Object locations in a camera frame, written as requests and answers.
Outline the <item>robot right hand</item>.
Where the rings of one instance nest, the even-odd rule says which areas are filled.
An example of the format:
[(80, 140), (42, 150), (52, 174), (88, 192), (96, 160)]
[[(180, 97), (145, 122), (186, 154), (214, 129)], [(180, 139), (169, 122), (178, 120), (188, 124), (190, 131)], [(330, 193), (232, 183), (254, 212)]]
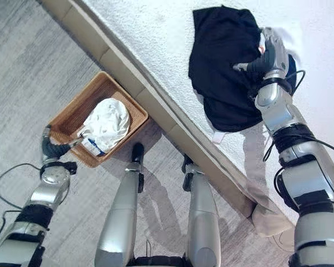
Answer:
[(264, 79), (285, 79), (289, 68), (289, 59), (281, 36), (273, 28), (264, 27), (261, 30), (261, 37), (264, 38), (264, 52), (261, 56), (252, 62), (237, 63), (233, 69), (261, 73)]

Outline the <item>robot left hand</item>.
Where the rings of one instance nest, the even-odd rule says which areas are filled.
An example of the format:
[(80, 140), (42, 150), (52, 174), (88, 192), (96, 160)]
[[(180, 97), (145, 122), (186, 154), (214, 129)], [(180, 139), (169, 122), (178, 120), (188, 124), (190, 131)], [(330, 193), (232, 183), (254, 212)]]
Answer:
[(84, 139), (83, 137), (78, 137), (73, 141), (67, 144), (60, 144), (56, 145), (51, 142), (50, 139), (50, 132), (51, 132), (51, 125), (47, 125), (42, 133), (42, 160), (46, 162), (50, 159), (58, 160), (61, 156), (65, 155), (68, 151), (70, 151), (73, 147), (77, 146), (82, 142)]

